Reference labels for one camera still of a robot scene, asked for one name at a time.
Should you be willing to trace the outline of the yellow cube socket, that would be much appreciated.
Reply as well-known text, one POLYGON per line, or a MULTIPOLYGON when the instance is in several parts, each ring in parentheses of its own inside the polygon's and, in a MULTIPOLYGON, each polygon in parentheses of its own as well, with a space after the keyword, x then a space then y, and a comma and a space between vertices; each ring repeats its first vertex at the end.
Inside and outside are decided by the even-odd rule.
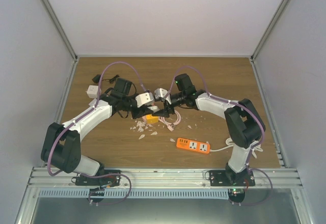
POLYGON ((155 124, 158 123, 159 117, 153 116, 153 115, 146 115, 145 121, 147 124, 155 124))

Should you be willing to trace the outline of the white tiger cube plug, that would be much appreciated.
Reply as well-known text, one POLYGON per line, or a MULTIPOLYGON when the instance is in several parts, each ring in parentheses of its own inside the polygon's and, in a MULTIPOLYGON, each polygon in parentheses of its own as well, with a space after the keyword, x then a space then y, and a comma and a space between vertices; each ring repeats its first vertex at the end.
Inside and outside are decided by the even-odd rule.
POLYGON ((89 85, 86 93, 89 98, 97 99, 101 94, 101 88, 96 85, 89 85))

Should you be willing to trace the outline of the black power adapter with cable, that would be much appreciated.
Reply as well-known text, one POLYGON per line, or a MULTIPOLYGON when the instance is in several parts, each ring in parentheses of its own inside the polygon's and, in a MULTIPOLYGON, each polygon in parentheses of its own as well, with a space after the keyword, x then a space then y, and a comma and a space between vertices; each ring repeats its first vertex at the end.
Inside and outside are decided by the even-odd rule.
MULTIPOLYGON (((120 76, 117 74, 117 75, 115 75, 114 77, 112 77, 112 78, 107 78, 107 79, 102 79, 102 81, 107 81, 107 82, 109 82, 110 84, 113 84, 116 80, 117 80, 117 78, 119 78, 120 76)), ((100 74, 97 74, 96 76, 94 76, 93 78, 92 78, 92 82, 93 83, 95 83, 95 84, 98 84, 99 82, 100 82, 100 78, 101 78, 101 75, 100 74)))

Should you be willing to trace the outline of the orange power strip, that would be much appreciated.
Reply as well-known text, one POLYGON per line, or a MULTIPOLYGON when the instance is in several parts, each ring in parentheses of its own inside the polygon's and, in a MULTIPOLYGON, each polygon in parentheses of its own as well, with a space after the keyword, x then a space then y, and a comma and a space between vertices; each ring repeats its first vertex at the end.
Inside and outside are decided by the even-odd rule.
POLYGON ((199 142, 191 139, 179 137, 176 141, 176 147, 183 150, 198 152, 202 154, 209 154, 209 143, 199 142))

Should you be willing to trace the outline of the white cube adapter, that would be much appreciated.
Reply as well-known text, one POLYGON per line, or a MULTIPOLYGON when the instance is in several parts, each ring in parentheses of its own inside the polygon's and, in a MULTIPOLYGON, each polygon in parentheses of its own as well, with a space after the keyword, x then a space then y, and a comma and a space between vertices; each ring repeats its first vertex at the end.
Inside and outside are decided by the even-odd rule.
POLYGON ((150 110, 152 110, 153 112, 159 111, 158 106, 150 106, 148 107, 150 110))

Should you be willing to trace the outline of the white USB charger plug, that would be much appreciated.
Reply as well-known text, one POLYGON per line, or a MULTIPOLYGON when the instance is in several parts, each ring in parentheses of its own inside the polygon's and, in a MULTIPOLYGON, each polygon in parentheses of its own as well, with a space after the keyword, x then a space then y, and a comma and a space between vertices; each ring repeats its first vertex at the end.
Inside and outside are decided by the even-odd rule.
POLYGON ((93 99, 90 103, 89 106, 93 106, 97 103, 97 99, 93 99))

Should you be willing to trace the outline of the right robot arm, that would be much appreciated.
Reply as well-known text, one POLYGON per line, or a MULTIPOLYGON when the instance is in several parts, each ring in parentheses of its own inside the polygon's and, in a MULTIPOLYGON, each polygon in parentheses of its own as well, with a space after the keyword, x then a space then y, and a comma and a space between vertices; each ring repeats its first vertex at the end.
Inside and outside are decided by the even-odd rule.
POLYGON ((241 101, 217 97, 206 90, 197 90, 190 77, 184 73, 174 77, 179 92, 171 94, 163 88, 154 91, 156 101, 162 101, 164 108, 155 116, 168 118, 175 107, 209 112, 226 120, 229 136, 233 141, 231 157, 225 167, 226 181, 236 186, 249 174, 252 150, 264 140, 265 124, 249 99, 241 101))

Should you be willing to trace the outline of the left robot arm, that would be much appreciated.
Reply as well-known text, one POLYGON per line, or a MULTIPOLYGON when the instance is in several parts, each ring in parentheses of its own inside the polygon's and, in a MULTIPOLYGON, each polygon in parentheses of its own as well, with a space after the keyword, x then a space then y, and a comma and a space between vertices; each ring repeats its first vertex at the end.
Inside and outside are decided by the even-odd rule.
POLYGON ((119 78, 114 87, 100 92, 84 112, 63 124, 52 123, 48 127, 41 159, 47 163, 51 176, 61 172, 78 173, 86 175, 93 185, 104 182, 105 173, 100 170, 100 162, 82 155, 81 142, 91 130, 115 114, 125 111, 137 119, 153 113, 150 109, 153 94, 145 91, 130 95, 133 85, 119 78))

